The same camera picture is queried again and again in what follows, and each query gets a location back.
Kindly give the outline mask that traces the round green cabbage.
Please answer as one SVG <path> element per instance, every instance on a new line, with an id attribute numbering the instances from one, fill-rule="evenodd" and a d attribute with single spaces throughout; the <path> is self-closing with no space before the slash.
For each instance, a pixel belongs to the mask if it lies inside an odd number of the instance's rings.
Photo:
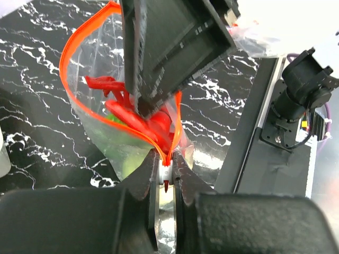
<path id="1" fill-rule="evenodd" d="M 143 162 L 143 156 L 130 156 L 122 164 L 122 178 L 125 179 L 134 172 Z"/>

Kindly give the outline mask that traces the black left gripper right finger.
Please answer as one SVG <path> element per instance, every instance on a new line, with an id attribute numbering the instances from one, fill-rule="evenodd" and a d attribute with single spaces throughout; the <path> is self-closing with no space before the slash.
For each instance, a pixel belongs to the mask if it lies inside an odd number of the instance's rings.
<path id="1" fill-rule="evenodd" d="M 177 253 L 338 253 L 320 208 L 305 197 L 219 194 L 173 153 Z"/>

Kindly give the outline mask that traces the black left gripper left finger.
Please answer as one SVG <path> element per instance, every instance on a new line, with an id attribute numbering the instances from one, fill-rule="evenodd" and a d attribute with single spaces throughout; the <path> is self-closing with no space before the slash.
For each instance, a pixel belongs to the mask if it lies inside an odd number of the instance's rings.
<path id="1" fill-rule="evenodd" d="M 107 188 L 16 190 L 1 197 L 1 253 L 154 253 L 159 154 Z"/>

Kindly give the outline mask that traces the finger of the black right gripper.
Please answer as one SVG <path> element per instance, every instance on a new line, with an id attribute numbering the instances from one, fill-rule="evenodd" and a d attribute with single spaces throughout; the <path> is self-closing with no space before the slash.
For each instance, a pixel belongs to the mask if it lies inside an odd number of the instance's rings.
<path id="1" fill-rule="evenodd" d="M 236 45 L 236 1 L 121 1 L 124 77 L 148 119 Z"/>

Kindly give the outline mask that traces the clear zip bag orange zipper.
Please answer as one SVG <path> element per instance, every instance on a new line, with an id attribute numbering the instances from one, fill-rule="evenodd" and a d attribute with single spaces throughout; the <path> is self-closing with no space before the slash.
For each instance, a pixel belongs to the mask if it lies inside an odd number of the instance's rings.
<path id="1" fill-rule="evenodd" d="M 119 180 L 130 156 L 146 157 L 150 149 L 168 166 L 180 152 L 193 166 L 193 143 L 181 124 L 177 93 L 149 120 L 133 111 L 133 96 L 125 85 L 121 8 L 108 2 L 68 39 L 59 62 L 60 79 L 72 108 L 92 142 L 111 163 Z M 114 114 L 126 125 L 106 119 Z"/>

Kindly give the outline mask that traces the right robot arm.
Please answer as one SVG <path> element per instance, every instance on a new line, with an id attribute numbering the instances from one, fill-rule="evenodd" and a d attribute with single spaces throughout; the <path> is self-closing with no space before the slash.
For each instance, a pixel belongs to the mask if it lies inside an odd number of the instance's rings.
<path id="1" fill-rule="evenodd" d="M 338 1 L 121 1 L 133 110 L 150 119 L 222 57 L 298 56 L 273 110 L 293 121 L 320 107 L 338 78 Z"/>

